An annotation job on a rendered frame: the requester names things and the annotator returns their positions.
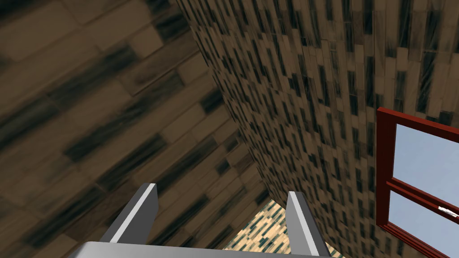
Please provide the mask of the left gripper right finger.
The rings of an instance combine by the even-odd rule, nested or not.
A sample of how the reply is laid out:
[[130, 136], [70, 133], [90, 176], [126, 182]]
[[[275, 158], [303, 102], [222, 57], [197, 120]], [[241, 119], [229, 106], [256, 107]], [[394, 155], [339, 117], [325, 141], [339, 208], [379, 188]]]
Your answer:
[[302, 192], [288, 192], [285, 218], [292, 254], [331, 256]]

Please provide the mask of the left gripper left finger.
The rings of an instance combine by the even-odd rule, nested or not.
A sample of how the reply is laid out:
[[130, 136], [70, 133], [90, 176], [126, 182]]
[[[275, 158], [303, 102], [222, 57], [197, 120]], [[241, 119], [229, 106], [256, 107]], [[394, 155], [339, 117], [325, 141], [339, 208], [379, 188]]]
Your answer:
[[109, 226], [100, 242], [146, 244], [158, 208], [157, 185], [144, 183]]

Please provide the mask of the red framed window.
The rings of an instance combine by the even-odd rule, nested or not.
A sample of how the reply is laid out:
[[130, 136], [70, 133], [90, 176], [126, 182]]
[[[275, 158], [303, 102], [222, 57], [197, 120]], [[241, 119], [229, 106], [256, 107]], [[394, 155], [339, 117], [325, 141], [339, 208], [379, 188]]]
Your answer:
[[451, 212], [459, 213], [459, 207], [393, 176], [397, 125], [403, 125], [459, 143], [458, 128], [421, 119], [385, 107], [379, 107], [377, 109], [376, 123], [376, 225], [427, 258], [450, 258], [389, 221], [390, 192], [394, 191], [404, 198], [459, 225], [459, 217], [454, 217], [440, 210], [440, 208], [446, 208]]

